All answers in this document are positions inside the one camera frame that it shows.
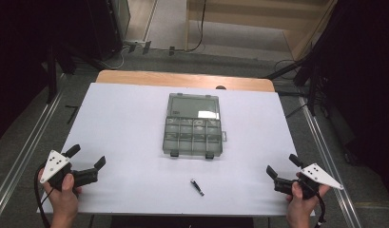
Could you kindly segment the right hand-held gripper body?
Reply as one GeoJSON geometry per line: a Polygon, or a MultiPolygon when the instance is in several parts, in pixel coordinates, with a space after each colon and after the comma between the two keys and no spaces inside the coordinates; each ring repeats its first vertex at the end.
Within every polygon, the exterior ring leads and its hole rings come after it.
{"type": "Polygon", "coordinates": [[[292,195],[292,184],[297,181],[301,185],[302,198],[309,200],[317,195],[320,185],[327,185],[342,190],[343,186],[331,177],[326,171],[316,163],[307,166],[301,165],[300,176],[296,180],[286,180],[278,177],[273,172],[274,190],[292,195]]]}

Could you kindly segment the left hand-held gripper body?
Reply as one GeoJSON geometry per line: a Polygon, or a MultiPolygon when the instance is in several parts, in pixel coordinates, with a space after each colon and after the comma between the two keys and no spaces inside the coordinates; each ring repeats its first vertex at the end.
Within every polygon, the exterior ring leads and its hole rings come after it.
{"type": "Polygon", "coordinates": [[[74,177],[74,188],[91,184],[98,180],[99,170],[94,167],[82,171],[72,170],[71,158],[67,158],[65,153],[59,153],[55,150],[50,151],[43,175],[40,179],[41,183],[48,182],[51,187],[61,191],[62,182],[66,174],[71,174],[74,177]]]}

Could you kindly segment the person's left hand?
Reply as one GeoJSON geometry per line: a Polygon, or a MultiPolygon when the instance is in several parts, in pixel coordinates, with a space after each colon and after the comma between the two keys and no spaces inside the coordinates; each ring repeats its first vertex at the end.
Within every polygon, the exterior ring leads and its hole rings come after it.
{"type": "Polygon", "coordinates": [[[78,215],[78,199],[73,193],[74,177],[66,174],[62,182],[62,190],[52,189],[48,182],[42,184],[44,190],[49,194],[49,201],[53,208],[54,219],[72,219],[75,221],[78,215]]]}

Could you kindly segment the person's right hand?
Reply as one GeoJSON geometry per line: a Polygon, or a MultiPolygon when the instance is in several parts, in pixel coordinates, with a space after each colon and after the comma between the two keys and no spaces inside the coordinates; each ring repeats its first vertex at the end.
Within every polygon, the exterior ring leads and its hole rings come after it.
{"type": "Polygon", "coordinates": [[[295,181],[291,187],[292,195],[287,195],[287,222],[308,222],[315,207],[320,203],[318,197],[304,199],[300,184],[295,181]]]}

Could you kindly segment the white table board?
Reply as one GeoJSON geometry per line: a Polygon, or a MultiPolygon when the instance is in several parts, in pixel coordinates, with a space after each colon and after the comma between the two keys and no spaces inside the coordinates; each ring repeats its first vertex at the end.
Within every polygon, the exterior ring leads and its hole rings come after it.
{"type": "Polygon", "coordinates": [[[84,186],[79,210],[89,214],[283,216],[285,196],[274,190],[268,165],[285,179],[298,172],[296,149],[275,92],[214,90],[222,129],[220,157],[172,158],[163,152],[167,86],[93,84],[64,144],[79,144],[75,170],[106,165],[84,186]],[[204,192],[202,197],[190,180],[204,192]]]}

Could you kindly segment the small black screw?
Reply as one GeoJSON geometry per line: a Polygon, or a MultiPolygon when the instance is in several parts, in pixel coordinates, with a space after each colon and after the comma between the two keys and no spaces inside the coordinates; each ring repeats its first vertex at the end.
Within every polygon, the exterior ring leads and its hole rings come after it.
{"type": "Polygon", "coordinates": [[[199,194],[203,197],[204,196],[204,192],[201,189],[201,187],[198,185],[198,183],[194,179],[190,180],[190,182],[195,187],[195,189],[199,192],[199,194]]]}

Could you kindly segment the black metal stand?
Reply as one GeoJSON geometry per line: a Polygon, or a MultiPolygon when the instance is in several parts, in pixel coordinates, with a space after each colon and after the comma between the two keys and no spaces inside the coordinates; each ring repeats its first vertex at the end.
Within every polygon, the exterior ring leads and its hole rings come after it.
{"type": "Polygon", "coordinates": [[[310,111],[312,116],[315,116],[315,101],[316,101],[316,92],[318,86],[319,78],[319,64],[320,58],[315,57],[311,62],[311,74],[310,74],[310,85],[309,85],[309,95],[307,99],[307,108],[310,111]]]}
{"type": "Polygon", "coordinates": [[[47,51],[47,67],[48,67],[48,89],[49,95],[47,103],[50,104],[57,94],[57,75],[56,75],[56,62],[55,62],[55,48],[51,45],[47,51]]]}

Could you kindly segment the clear plastic compartment box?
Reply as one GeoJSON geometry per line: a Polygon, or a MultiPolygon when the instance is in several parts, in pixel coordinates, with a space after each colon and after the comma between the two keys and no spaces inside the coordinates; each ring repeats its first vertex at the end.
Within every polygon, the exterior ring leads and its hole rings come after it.
{"type": "Polygon", "coordinates": [[[223,141],[218,96],[169,94],[163,139],[165,154],[175,158],[204,156],[212,160],[222,155],[223,141]]]}

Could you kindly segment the wooden table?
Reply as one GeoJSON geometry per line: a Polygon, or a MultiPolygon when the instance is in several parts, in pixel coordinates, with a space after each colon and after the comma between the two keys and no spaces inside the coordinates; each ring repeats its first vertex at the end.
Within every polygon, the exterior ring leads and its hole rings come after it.
{"type": "Polygon", "coordinates": [[[263,92],[275,91],[273,83],[267,79],[155,71],[102,70],[99,72],[96,82],[141,86],[177,86],[195,88],[217,88],[222,86],[229,90],[263,92]]]}

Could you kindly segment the power strip with plugs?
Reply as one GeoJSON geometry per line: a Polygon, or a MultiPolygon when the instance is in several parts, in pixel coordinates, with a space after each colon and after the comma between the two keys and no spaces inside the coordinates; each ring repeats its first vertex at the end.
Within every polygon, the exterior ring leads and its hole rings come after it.
{"type": "Polygon", "coordinates": [[[128,53],[132,53],[136,50],[140,50],[143,55],[146,55],[149,53],[151,46],[150,41],[143,41],[143,42],[138,42],[138,41],[132,41],[132,42],[124,42],[122,50],[127,50],[128,53]]]}

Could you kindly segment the black cabinet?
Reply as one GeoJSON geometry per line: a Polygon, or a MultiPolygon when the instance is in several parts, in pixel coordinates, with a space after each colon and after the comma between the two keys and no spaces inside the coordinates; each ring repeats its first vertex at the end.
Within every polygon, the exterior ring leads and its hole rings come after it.
{"type": "Polygon", "coordinates": [[[118,52],[126,39],[130,21],[127,0],[87,0],[93,28],[92,55],[99,60],[118,52]]]}

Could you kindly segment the light wooden furniture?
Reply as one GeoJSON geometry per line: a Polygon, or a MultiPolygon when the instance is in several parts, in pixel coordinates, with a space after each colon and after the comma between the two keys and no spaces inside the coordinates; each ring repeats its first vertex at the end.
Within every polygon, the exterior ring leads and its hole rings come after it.
{"type": "Polygon", "coordinates": [[[189,22],[204,12],[206,22],[282,29],[295,60],[307,55],[310,44],[323,32],[338,0],[185,0],[185,45],[189,22]]]}

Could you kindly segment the aluminium floor rail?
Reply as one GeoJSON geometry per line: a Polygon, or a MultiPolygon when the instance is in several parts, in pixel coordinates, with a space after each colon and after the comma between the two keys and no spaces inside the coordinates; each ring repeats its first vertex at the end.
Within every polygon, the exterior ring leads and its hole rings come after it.
{"type": "Polygon", "coordinates": [[[13,181],[26,164],[25,158],[49,114],[47,96],[45,89],[40,92],[0,139],[0,213],[6,207],[10,190],[15,186],[13,181]]]}
{"type": "MultiPolygon", "coordinates": [[[[321,155],[322,163],[325,167],[326,172],[333,178],[335,178],[339,183],[343,183],[340,176],[340,172],[334,163],[329,147],[327,146],[326,140],[322,135],[321,128],[318,124],[317,119],[311,114],[311,112],[307,108],[305,98],[299,98],[299,102],[301,105],[305,105],[305,107],[303,108],[303,114],[308,122],[310,131],[318,147],[318,151],[321,155]]],[[[353,201],[349,197],[346,187],[343,187],[342,190],[334,188],[334,193],[344,216],[347,227],[362,228],[360,218],[355,209],[353,201]]]]}

